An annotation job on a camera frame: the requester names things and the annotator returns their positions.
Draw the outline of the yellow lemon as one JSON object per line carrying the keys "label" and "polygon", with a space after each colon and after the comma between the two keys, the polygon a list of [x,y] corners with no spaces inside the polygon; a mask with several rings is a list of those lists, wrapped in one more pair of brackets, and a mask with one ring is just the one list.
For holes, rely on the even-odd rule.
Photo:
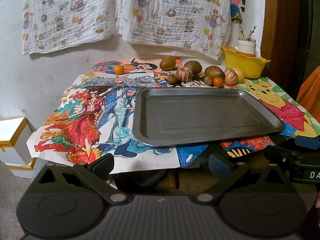
{"label": "yellow lemon", "polygon": [[243,83],[244,79],[245,79],[245,74],[244,72],[239,69],[239,68],[233,68],[233,70],[236,72],[237,76],[238,76],[238,80],[237,83]]}

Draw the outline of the anime warriors drawing poster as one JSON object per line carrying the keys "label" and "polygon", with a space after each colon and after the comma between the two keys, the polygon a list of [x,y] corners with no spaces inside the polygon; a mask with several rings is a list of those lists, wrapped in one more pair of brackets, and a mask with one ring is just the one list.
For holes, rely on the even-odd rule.
{"label": "anime warriors drawing poster", "polygon": [[154,87],[152,73],[79,76],[28,139],[31,156],[71,166],[111,154],[113,173],[179,167],[175,148],[148,146],[132,132],[137,93]]}

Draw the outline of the small orange tangerine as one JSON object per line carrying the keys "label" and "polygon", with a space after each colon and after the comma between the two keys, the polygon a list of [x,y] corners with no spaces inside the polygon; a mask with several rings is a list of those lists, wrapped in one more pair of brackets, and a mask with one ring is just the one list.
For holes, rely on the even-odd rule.
{"label": "small orange tangerine", "polygon": [[117,65],[117,66],[114,67],[114,73],[115,73],[116,75],[122,75],[122,74],[124,74],[124,72],[125,72],[124,66],[122,66],[122,65]]}
{"label": "small orange tangerine", "polygon": [[213,85],[217,88],[223,87],[223,79],[220,77],[213,78]]}

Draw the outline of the small brown kiwi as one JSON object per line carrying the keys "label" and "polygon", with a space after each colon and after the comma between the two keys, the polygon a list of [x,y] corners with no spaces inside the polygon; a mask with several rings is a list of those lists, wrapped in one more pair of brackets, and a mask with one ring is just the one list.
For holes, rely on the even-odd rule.
{"label": "small brown kiwi", "polygon": [[170,84],[172,84],[172,85],[176,84],[176,83],[177,83],[177,78],[176,78],[176,76],[173,75],[173,74],[168,75],[168,76],[167,76],[167,82],[170,83]]}
{"label": "small brown kiwi", "polygon": [[213,86],[213,84],[214,84],[213,78],[210,77],[210,76],[206,76],[206,77],[204,78],[204,83],[205,83],[207,86]]}

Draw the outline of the grey metal tray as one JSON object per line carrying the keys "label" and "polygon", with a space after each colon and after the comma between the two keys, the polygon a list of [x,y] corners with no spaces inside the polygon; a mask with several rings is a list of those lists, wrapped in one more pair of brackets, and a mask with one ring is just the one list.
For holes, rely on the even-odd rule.
{"label": "grey metal tray", "polygon": [[132,133],[164,147],[282,132],[283,121],[237,89],[144,88],[136,95]]}

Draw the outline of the orange cloth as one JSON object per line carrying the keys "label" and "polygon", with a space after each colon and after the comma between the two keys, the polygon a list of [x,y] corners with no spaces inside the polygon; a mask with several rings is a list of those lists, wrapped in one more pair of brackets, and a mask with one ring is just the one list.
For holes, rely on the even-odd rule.
{"label": "orange cloth", "polygon": [[297,102],[320,121],[320,66],[301,85]]}

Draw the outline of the wooden door frame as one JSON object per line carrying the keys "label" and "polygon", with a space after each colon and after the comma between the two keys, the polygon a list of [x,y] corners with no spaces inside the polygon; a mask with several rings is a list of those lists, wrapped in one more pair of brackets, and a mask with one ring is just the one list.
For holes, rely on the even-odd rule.
{"label": "wooden door frame", "polygon": [[265,0],[261,55],[270,60],[262,72],[293,96],[298,74],[294,58],[299,25],[299,0]]}

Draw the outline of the white orange plastic cup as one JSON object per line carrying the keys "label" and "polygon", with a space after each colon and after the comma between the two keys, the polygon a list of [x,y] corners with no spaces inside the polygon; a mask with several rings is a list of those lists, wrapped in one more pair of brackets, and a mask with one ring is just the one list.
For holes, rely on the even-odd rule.
{"label": "white orange plastic cup", "polygon": [[255,39],[247,40],[246,38],[238,38],[237,54],[246,57],[255,57],[256,41]]}

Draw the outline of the dry twig plant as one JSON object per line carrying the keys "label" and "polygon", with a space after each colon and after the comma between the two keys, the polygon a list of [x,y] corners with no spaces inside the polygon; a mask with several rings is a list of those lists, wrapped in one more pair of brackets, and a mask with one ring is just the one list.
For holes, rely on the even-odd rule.
{"label": "dry twig plant", "polygon": [[244,35],[244,29],[242,28],[242,25],[239,24],[239,26],[240,26],[240,30],[239,30],[240,37],[242,37],[246,41],[252,41],[253,40],[252,36],[253,36],[257,26],[254,26],[253,29],[248,33],[247,36]]}

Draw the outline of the winnie the pooh drawing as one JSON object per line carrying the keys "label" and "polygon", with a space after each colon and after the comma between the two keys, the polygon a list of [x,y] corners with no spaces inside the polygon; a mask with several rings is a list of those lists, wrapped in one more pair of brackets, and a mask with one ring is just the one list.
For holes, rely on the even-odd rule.
{"label": "winnie the pooh drawing", "polygon": [[284,122],[283,136],[319,136],[319,122],[268,77],[244,79],[237,89],[250,93]]}

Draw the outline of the yellow fruit in bowl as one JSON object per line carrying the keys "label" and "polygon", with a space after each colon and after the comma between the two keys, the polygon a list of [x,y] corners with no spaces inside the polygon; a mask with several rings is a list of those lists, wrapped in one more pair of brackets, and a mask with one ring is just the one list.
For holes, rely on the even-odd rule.
{"label": "yellow fruit in bowl", "polygon": [[227,50],[233,51],[234,53],[237,53],[237,50],[234,47],[228,47]]}

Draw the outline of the brown green mango fruit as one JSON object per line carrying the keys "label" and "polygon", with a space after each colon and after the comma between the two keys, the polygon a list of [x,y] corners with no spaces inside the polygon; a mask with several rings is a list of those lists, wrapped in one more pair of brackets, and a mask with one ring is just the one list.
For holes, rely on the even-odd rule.
{"label": "brown green mango fruit", "polygon": [[224,71],[218,67],[218,66],[208,66],[205,70],[204,70],[204,75],[205,76],[209,76],[212,79],[219,77],[221,79],[225,78],[225,73]]}

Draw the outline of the brown sapodilla fruit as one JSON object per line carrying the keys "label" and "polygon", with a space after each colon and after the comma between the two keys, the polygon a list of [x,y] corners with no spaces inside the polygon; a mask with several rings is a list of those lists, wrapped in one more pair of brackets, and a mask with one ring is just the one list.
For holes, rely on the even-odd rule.
{"label": "brown sapodilla fruit", "polygon": [[197,75],[202,72],[202,65],[198,61],[188,61],[184,64],[184,66],[189,68],[193,75]]}
{"label": "brown sapodilla fruit", "polygon": [[171,71],[176,67],[176,59],[173,56],[165,56],[161,60],[159,67],[164,71]]}

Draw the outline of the left printed muslin cloth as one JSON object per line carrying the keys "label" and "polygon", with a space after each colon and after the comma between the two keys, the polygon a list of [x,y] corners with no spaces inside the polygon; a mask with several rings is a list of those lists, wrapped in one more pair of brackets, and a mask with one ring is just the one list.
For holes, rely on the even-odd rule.
{"label": "left printed muslin cloth", "polygon": [[115,36],[119,0],[24,0],[23,54],[45,54]]}

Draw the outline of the striped pepino melon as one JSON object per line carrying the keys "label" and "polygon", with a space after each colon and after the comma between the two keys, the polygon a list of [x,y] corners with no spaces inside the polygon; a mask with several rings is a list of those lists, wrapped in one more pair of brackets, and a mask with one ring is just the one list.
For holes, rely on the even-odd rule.
{"label": "striped pepino melon", "polygon": [[238,81],[238,75],[233,69],[226,69],[225,71],[225,78],[224,78],[224,84],[228,86],[233,86]]}
{"label": "striped pepino melon", "polygon": [[176,71],[176,78],[184,83],[190,82],[193,77],[193,72],[188,67],[180,67]]}

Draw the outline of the right printed muslin cloth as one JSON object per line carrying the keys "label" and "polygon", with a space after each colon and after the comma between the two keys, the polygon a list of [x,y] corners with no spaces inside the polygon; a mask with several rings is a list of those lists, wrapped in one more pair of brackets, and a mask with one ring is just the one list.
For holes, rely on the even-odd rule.
{"label": "right printed muslin cloth", "polygon": [[231,34],[231,0],[120,0],[130,44],[197,51],[219,60]]}

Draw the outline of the cartoon characters drawing poster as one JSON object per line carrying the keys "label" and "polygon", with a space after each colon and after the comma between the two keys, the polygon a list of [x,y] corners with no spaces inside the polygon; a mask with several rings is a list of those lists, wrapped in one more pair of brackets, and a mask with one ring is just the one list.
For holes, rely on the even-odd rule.
{"label": "cartoon characters drawing poster", "polygon": [[[180,80],[172,85],[167,82],[167,76],[175,75],[176,70],[183,66],[181,59],[176,58],[176,67],[171,71],[161,70],[160,60],[125,60],[125,61],[102,61],[92,66],[89,71],[91,77],[104,77],[108,79],[109,85],[115,86],[135,86],[135,87],[188,87],[188,88],[208,88],[204,83],[203,73],[194,75],[190,82],[184,83]],[[125,72],[122,75],[114,73],[114,67],[122,65]]]}

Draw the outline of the yellow plastic bowl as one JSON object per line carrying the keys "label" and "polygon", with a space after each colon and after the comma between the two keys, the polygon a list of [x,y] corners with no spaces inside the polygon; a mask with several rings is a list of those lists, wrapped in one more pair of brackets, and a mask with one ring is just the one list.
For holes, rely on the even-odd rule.
{"label": "yellow plastic bowl", "polygon": [[246,78],[256,79],[258,78],[270,60],[263,57],[247,57],[245,55],[239,55],[235,51],[230,50],[227,47],[222,46],[225,54],[225,65],[227,68],[234,69],[239,68],[245,74]]}

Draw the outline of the white gold box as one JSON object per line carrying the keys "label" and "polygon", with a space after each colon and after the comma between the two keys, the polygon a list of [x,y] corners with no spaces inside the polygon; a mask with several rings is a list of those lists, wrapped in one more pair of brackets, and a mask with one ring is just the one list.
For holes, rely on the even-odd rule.
{"label": "white gold box", "polygon": [[31,129],[25,117],[1,120],[1,162],[16,177],[31,179],[36,159],[32,158],[27,146]]}

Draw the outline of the printed muslin cloth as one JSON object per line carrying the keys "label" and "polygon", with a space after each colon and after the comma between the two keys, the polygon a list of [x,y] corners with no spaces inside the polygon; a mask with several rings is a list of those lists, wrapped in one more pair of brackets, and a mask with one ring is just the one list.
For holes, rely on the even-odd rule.
{"label": "printed muslin cloth", "polygon": [[115,36],[119,0],[24,0],[23,54],[45,54]]}
{"label": "printed muslin cloth", "polygon": [[120,0],[130,44],[197,51],[219,60],[231,34],[231,0]]}

